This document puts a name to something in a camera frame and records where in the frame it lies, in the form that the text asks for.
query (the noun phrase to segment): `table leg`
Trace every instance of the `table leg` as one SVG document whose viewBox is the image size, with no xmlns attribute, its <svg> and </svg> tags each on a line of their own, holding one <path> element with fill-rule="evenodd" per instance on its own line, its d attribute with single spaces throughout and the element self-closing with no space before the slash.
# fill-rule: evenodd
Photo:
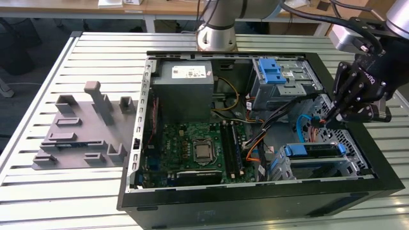
<svg viewBox="0 0 409 230">
<path fill-rule="evenodd" d="M 145 25 L 147 25 L 147 32 L 155 33 L 155 15 L 145 15 L 144 16 Z"/>
<path fill-rule="evenodd" d="M 0 78 L 0 94 L 4 96 L 4 97 L 12 97 L 15 92 L 13 90 L 11 89 L 11 87 L 8 87 L 8 85 L 5 84 L 5 82 L 1 80 Z"/>
<path fill-rule="evenodd" d="M 314 31 L 314 36 L 325 36 L 329 28 L 330 28 L 330 24 L 321 22 L 318 24 L 317 30 Z"/>
</svg>

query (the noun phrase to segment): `aluminum table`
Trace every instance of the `aluminum table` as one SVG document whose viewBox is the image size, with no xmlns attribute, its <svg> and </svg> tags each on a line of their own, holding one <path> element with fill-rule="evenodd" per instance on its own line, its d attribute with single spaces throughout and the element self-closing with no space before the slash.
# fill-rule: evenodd
<svg viewBox="0 0 409 230">
<path fill-rule="evenodd" d="M 314 36 L 239 35 L 240 51 L 316 52 L 332 74 L 353 55 L 337 51 L 328 38 Z M 35 171 L 32 159 L 57 109 L 60 94 L 77 101 L 87 81 L 100 81 L 112 101 L 139 99 L 148 50 L 196 50 L 189 34 L 83 33 L 71 37 L 16 132 L 0 157 L 0 229 L 137 230 L 125 212 L 116 210 L 121 167 Z M 400 93 L 388 101 L 393 120 L 366 127 L 405 187 L 409 187 L 409 111 Z M 244 223 L 219 229 L 345 230 L 409 228 L 409 189 L 366 201 L 336 216 Z"/>
</svg>

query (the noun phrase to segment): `yellow wire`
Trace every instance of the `yellow wire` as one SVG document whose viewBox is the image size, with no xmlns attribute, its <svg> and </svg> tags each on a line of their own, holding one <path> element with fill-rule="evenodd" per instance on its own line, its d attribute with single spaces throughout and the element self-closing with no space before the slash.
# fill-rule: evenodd
<svg viewBox="0 0 409 230">
<path fill-rule="evenodd" d="M 228 108 L 221 108 L 221 109 L 212 109 L 212 111 L 228 111 L 231 109 L 233 109 L 236 107 L 236 105 L 239 104 L 239 92 L 237 92 L 237 89 L 235 88 L 235 86 L 231 84 L 231 82 L 223 78 L 223 77 L 219 77 L 221 80 L 224 80 L 225 83 L 228 83 L 228 85 L 232 87 L 232 89 L 235 90 L 235 93 L 236 93 L 236 102 L 235 104 L 228 107 Z"/>
<path fill-rule="evenodd" d="M 253 152 L 253 149 L 256 148 L 257 144 L 261 142 L 262 138 L 266 136 L 266 133 L 262 135 L 262 137 L 257 140 L 257 142 L 255 143 L 253 147 L 251 148 L 249 150 L 249 153 L 248 153 L 248 156 L 247 156 L 247 161 L 260 161 L 258 159 L 256 158 L 251 158 L 251 155 L 252 155 L 252 152 Z"/>
</svg>

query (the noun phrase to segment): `white object on desk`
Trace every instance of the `white object on desk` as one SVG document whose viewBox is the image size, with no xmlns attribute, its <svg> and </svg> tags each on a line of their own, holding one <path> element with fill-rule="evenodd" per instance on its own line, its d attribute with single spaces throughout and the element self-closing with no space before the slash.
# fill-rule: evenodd
<svg viewBox="0 0 409 230">
<path fill-rule="evenodd" d="M 123 0 L 99 0 L 99 8 L 120 8 L 123 7 Z"/>
<path fill-rule="evenodd" d="M 143 0 L 124 0 L 125 4 L 133 4 L 133 5 L 140 5 Z"/>
</svg>

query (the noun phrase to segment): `expansion slot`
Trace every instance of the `expansion slot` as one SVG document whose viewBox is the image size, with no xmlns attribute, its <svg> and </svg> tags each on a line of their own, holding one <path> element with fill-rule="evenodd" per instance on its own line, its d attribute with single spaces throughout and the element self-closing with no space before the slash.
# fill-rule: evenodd
<svg viewBox="0 0 409 230">
<path fill-rule="evenodd" d="M 235 179 L 244 174 L 235 124 L 223 122 L 220 124 L 220 134 L 223 142 L 225 171 L 227 175 Z"/>
</svg>

